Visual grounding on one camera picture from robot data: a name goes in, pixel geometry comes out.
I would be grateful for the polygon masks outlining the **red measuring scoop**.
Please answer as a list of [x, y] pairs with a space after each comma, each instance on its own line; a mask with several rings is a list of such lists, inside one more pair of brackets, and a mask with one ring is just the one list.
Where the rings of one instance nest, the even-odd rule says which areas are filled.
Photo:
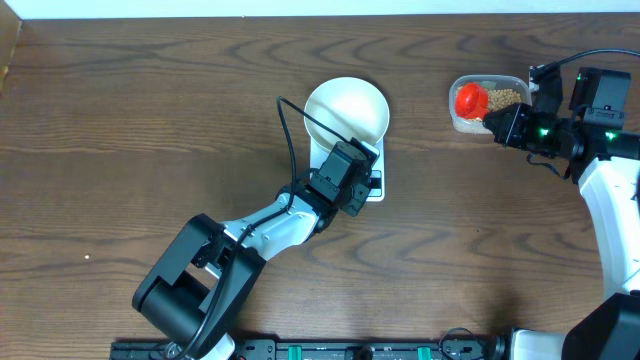
[[455, 97], [454, 110], [458, 117], [482, 121], [489, 112], [489, 93], [478, 83], [462, 86]]

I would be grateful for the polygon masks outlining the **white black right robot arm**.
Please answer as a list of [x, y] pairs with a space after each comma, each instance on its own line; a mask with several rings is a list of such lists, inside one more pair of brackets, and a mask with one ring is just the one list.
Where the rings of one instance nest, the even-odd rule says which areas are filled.
[[636, 359], [639, 356], [639, 137], [624, 131], [631, 77], [582, 67], [563, 101], [560, 67], [533, 67], [532, 104], [484, 117], [496, 143], [568, 162], [562, 178], [579, 188], [591, 215], [602, 266], [604, 300], [565, 334], [516, 330], [511, 359]]

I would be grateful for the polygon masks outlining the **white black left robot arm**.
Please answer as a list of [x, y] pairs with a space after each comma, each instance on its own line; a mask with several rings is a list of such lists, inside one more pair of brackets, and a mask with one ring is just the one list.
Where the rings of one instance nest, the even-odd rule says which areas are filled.
[[324, 231], [338, 212], [356, 216], [378, 186], [382, 158], [376, 145], [338, 141], [271, 205], [221, 223], [192, 217], [142, 280], [133, 308], [178, 347], [178, 358], [230, 358], [230, 329], [267, 261]]

